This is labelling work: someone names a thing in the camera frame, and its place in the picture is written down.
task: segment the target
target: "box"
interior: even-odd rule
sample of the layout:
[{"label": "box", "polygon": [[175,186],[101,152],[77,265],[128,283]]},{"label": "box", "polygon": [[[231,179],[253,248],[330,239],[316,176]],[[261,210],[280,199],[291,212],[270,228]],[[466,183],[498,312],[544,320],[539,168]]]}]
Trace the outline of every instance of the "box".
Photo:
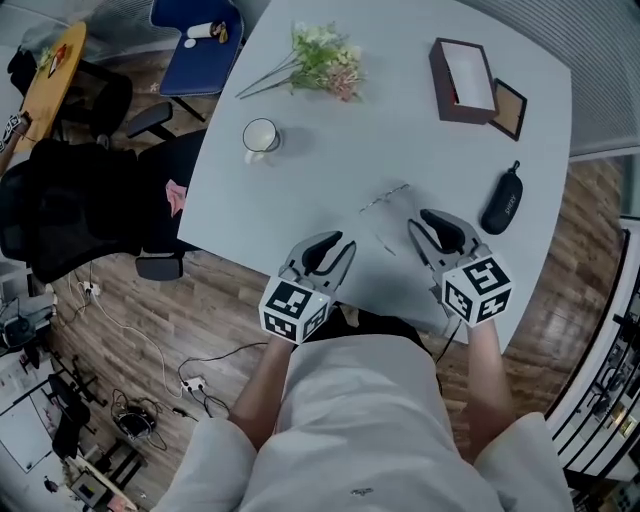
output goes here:
[{"label": "box", "polygon": [[442,121],[486,124],[498,115],[493,77],[481,45],[439,37],[429,61]]},{"label": "box", "polygon": [[504,313],[514,284],[497,254],[478,258],[442,274],[442,303],[469,327]]},{"label": "box", "polygon": [[513,140],[520,140],[524,114],[527,111],[527,98],[498,78],[495,90],[499,114],[489,121],[489,124]]},{"label": "box", "polygon": [[280,277],[272,277],[258,310],[265,331],[300,345],[329,316],[333,299]]}]

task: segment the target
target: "flower stem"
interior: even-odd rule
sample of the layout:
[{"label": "flower stem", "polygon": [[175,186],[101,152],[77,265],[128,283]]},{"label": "flower stem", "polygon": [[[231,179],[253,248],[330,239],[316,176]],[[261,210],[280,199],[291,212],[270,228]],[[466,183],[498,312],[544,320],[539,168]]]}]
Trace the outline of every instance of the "flower stem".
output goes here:
[{"label": "flower stem", "polygon": [[245,98],[248,98],[249,96],[253,96],[254,94],[258,94],[259,92],[264,92],[264,91],[268,91],[269,89],[275,89],[276,87],[280,87],[283,84],[286,84],[287,82],[291,81],[291,77],[287,77],[284,80],[280,80],[279,82],[273,84],[273,85],[268,85],[267,87],[263,87],[262,89],[258,89],[257,91],[254,92],[250,92],[249,94],[245,94],[244,96],[241,96],[239,99],[243,100]]},{"label": "flower stem", "polygon": [[239,96],[242,96],[245,92],[247,92],[249,89],[251,89],[252,87],[258,85],[260,82],[266,80],[267,78],[269,78],[270,76],[275,75],[276,73],[280,73],[281,71],[284,71],[285,69],[290,69],[292,67],[295,67],[298,65],[298,58],[294,57],[294,59],[290,62],[287,62],[291,56],[294,54],[294,51],[291,50],[291,53],[289,53],[289,55],[287,55],[283,60],[281,60],[274,69],[272,69],[271,71],[269,71],[266,75],[258,78],[255,82],[253,82],[252,84],[248,85],[247,87],[245,87],[244,89],[242,89],[238,94],[236,94],[236,98]]}]

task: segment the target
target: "blue chair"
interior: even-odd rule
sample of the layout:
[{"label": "blue chair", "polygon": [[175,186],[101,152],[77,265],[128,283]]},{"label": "blue chair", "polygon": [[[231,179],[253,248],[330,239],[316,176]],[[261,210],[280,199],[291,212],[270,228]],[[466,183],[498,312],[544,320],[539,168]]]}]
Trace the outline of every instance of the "blue chair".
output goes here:
[{"label": "blue chair", "polygon": [[[204,96],[222,92],[244,38],[244,21],[230,0],[155,0],[149,17],[157,27],[173,27],[182,33],[169,68],[160,85],[168,96],[201,121],[204,118],[181,96]],[[187,30],[194,25],[224,21],[229,40],[197,39],[185,48]]]}]

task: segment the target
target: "mug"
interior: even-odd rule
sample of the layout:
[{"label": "mug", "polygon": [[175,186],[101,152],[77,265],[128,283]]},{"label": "mug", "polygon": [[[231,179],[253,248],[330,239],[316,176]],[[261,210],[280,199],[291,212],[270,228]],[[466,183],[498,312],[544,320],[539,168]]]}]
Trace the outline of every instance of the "mug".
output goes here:
[{"label": "mug", "polygon": [[242,132],[242,142],[247,148],[244,161],[252,164],[261,160],[266,153],[280,147],[280,134],[276,125],[269,119],[254,119]]}]

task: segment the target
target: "pink flower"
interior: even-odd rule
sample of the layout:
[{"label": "pink flower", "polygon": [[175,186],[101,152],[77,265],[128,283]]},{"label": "pink flower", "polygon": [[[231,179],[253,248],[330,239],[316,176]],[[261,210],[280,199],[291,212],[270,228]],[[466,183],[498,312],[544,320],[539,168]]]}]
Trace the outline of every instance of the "pink flower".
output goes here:
[{"label": "pink flower", "polygon": [[358,71],[344,64],[333,64],[327,70],[326,89],[342,101],[350,101],[356,94]]}]

